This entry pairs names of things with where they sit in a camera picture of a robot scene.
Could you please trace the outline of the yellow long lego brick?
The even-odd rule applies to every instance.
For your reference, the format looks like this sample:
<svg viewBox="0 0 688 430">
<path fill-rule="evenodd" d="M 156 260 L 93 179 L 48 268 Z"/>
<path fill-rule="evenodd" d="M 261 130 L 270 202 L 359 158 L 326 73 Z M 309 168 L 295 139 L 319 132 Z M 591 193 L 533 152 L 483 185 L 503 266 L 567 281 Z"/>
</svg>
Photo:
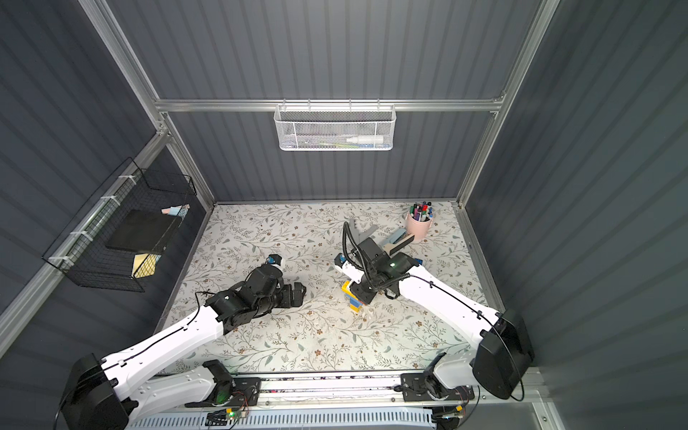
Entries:
<svg viewBox="0 0 688 430">
<path fill-rule="evenodd" d="M 355 296 L 355 295 L 351 292 L 351 290 L 350 290 L 350 285 L 351 285 L 351 281 L 346 281 L 346 282 L 342 285 L 341 290 L 342 290 L 349 298 L 356 299 L 356 296 Z"/>
</svg>

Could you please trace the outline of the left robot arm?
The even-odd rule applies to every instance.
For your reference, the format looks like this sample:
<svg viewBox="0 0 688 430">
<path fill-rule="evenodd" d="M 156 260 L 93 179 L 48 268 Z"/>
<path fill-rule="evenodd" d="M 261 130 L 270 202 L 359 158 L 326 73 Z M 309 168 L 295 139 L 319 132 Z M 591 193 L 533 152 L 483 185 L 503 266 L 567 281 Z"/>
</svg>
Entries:
<svg viewBox="0 0 688 430">
<path fill-rule="evenodd" d="M 187 404 L 247 406 L 256 388 L 237 386 L 219 360 L 183 374 L 159 372 L 274 309 L 302 306 L 306 287 L 285 283 L 279 264 L 271 256 L 243 281 L 207 293 L 191 315 L 127 349 L 105 358 L 89 354 L 77 360 L 56 416 L 70 429 L 124 429 L 138 419 Z"/>
</svg>

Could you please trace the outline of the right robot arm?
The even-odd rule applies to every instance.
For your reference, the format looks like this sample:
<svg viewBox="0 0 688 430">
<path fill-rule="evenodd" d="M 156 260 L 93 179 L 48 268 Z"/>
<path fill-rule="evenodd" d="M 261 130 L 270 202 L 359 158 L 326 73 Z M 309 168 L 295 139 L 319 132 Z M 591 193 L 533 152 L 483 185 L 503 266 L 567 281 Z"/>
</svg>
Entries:
<svg viewBox="0 0 688 430">
<path fill-rule="evenodd" d="M 522 316 L 500 312 L 465 297 L 440 281 L 418 260 L 404 253 L 390 256 L 367 238 L 334 258 L 350 279 L 356 301 L 369 305 L 378 293 L 403 297 L 441 319 L 467 342 L 459 353 L 438 354 L 422 376 L 421 392 L 442 399 L 459 387 L 476 384 L 508 400 L 535 358 Z"/>
</svg>

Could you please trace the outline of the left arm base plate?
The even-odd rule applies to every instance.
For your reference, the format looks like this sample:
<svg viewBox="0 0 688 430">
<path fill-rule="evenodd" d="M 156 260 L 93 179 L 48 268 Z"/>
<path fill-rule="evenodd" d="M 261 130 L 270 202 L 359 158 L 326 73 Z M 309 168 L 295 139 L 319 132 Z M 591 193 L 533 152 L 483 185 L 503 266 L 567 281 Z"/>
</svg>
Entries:
<svg viewBox="0 0 688 430">
<path fill-rule="evenodd" d="M 186 408 L 242 408 L 252 407 L 258 402 L 262 380 L 257 377 L 235 378 L 232 383 L 217 383 L 211 394 L 203 401 L 188 402 Z"/>
</svg>

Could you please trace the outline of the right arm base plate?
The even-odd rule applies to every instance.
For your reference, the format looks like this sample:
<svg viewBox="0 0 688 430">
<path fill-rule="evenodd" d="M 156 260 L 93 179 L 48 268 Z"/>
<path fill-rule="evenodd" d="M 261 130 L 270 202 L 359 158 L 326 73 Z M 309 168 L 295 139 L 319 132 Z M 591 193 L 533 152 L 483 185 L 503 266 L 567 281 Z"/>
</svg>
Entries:
<svg viewBox="0 0 688 430">
<path fill-rule="evenodd" d="M 423 373 L 401 374 L 401 383 L 396 388 L 405 402 L 454 401 L 467 403 L 476 397 L 469 385 L 453 389 L 444 387 L 434 376 Z"/>
</svg>

